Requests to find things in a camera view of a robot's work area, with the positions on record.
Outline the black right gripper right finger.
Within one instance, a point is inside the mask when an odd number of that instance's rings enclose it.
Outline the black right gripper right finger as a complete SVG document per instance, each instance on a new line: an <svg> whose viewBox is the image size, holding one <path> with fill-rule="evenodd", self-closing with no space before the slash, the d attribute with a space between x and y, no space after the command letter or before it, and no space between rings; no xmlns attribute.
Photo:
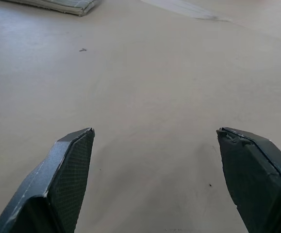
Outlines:
<svg viewBox="0 0 281 233"><path fill-rule="evenodd" d="M262 136L216 131L233 203L250 233L281 233L281 151Z"/></svg>

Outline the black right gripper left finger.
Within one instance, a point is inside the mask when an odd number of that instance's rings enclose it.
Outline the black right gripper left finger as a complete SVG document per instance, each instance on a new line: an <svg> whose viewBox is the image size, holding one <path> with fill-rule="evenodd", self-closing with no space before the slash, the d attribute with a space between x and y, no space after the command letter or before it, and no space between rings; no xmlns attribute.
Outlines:
<svg viewBox="0 0 281 233"><path fill-rule="evenodd" d="M56 141L0 215L0 233L72 233L88 182L93 128Z"/></svg>

